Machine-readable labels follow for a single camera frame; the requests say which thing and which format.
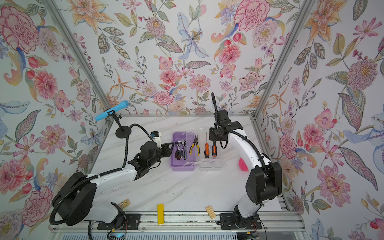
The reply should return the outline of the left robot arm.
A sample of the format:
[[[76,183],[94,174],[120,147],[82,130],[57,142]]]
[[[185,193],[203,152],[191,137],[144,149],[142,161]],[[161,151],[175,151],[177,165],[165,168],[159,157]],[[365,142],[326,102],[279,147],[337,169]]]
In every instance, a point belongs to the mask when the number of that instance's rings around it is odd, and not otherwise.
[[[82,221],[95,221],[114,228],[121,227],[126,221],[123,208],[113,200],[100,201],[99,197],[107,196],[116,186],[145,176],[163,158],[172,155],[174,145],[148,141],[124,168],[95,175],[73,174],[52,200],[50,224],[74,226]]]

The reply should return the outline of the purple plastic tool box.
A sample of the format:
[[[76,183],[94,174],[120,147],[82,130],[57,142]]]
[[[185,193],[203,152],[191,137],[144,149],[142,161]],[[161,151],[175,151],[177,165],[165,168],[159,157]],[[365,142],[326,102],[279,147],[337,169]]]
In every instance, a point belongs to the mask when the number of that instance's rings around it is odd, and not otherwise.
[[[170,167],[174,172],[192,172],[195,168],[199,168],[202,171],[218,171],[224,167],[224,160],[218,157],[212,157],[211,146],[212,142],[209,141],[210,146],[210,157],[206,159],[204,157],[204,149],[206,143],[206,129],[199,129],[197,131],[187,131],[187,132],[174,132],[172,141],[173,143],[184,139],[186,141],[185,147],[185,159],[177,160],[175,158],[175,153],[177,146],[174,146],[173,153],[170,160]],[[189,154],[190,147],[193,144],[195,134],[198,135],[199,145],[200,145],[200,156],[196,155],[196,148],[193,149],[192,155]]]

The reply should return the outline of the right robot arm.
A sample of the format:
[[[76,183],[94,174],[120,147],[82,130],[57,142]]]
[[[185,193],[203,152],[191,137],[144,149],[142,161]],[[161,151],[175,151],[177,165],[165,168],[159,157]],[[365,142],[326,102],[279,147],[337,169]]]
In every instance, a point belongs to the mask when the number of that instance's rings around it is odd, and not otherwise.
[[[249,170],[245,189],[246,196],[234,208],[233,218],[239,228],[255,219],[265,201],[275,199],[282,193],[283,170],[279,163],[273,163],[263,155],[248,138],[243,126],[233,122],[226,110],[216,110],[214,127],[209,130],[213,142],[212,154],[217,152],[216,142],[231,144],[240,154]]]

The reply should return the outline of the ratchet wrench red black handle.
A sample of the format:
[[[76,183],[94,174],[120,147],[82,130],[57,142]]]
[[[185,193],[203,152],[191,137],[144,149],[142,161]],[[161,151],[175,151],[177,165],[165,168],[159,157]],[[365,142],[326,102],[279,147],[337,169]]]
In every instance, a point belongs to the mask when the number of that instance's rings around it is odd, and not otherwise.
[[[181,159],[185,159],[185,154],[186,154],[186,151],[185,151],[186,141],[185,141],[184,139],[179,140],[179,141],[182,142],[182,143],[181,143],[181,146],[180,146],[180,148],[181,148],[181,152],[182,152],[182,158],[181,158]]]

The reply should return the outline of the yellow handled pliers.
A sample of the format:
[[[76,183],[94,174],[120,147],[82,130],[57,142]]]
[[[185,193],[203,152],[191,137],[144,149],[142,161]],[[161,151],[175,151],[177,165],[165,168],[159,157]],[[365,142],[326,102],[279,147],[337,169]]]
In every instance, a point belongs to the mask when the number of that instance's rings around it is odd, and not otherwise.
[[[196,148],[196,155],[199,157],[200,156],[200,145],[199,145],[199,140],[198,140],[198,135],[195,134],[193,144],[190,147],[189,154],[192,155],[193,149]]]

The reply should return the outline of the orange black screwdriver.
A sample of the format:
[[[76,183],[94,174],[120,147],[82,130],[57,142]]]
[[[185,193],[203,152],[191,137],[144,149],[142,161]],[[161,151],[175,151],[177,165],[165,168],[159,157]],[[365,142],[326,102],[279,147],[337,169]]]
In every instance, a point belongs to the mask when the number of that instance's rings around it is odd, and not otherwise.
[[[212,142],[212,157],[216,157],[217,153],[218,153],[217,142],[213,141]]]
[[[206,132],[206,143],[205,143],[205,149],[204,149],[204,157],[208,159],[210,157],[210,146],[208,141],[208,132]]]

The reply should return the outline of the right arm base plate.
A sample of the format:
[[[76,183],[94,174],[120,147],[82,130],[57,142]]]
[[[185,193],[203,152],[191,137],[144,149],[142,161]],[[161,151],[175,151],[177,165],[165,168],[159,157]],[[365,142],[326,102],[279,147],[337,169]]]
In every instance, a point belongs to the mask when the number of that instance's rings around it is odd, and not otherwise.
[[[262,224],[258,214],[248,218],[231,214],[220,214],[220,219],[216,222],[222,230],[261,230]]]

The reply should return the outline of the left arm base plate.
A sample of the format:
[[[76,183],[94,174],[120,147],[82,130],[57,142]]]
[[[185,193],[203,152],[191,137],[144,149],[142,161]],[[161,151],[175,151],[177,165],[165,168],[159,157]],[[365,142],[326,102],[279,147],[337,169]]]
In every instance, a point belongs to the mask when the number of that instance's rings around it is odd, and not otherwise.
[[[138,230],[141,222],[141,214],[125,214],[117,216],[111,223],[99,222],[97,230]]]

